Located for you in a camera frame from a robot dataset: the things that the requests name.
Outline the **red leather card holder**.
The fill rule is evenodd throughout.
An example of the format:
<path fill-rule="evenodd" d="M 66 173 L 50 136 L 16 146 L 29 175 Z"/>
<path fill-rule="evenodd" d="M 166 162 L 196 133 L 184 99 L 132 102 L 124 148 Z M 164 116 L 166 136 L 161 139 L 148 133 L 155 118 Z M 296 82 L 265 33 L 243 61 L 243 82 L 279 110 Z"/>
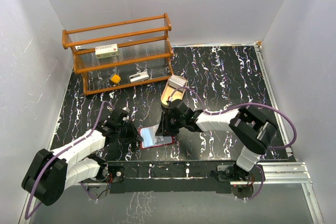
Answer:
<path fill-rule="evenodd" d="M 175 142 L 173 136 L 156 136 L 155 133 L 158 129 L 158 124 L 150 127 L 140 128 L 139 134 L 143 138 L 140 143 L 141 149 L 160 147 L 164 145 L 170 145 Z"/>

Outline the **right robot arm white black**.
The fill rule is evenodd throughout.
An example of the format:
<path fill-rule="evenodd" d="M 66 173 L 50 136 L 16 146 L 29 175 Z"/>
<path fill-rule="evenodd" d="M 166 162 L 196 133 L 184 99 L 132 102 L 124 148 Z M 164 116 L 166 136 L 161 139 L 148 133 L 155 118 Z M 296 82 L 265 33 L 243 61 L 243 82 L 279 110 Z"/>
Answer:
<path fill-rule="evenodd" d="M 233 171 L 238 179 L 247 180 L 278 131 L 276 123 L 258 107 L 258 104 L 246 103 L 219 112 L 193 111 L 176 99 L 163 108 L 155 135 L 176 136 L 181 128 L 190 132 L 231 131 L 244 145 Z"/>

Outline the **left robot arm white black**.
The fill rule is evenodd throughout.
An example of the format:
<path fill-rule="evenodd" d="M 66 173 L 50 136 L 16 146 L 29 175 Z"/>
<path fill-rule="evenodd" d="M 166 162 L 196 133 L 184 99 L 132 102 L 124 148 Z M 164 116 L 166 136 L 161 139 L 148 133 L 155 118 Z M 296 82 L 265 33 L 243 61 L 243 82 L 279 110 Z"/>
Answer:
<path fill-rule="evenodd" d="M 126 109 L 112 110 L 110 116 L 69 144 L 38 151 L 23 178 L 22 189 L 50 206 L 76 183 L 92 178 L 104 181 L 108 168 L 95 153 L 113 140 L 126 145 L 143 140 Z"/>

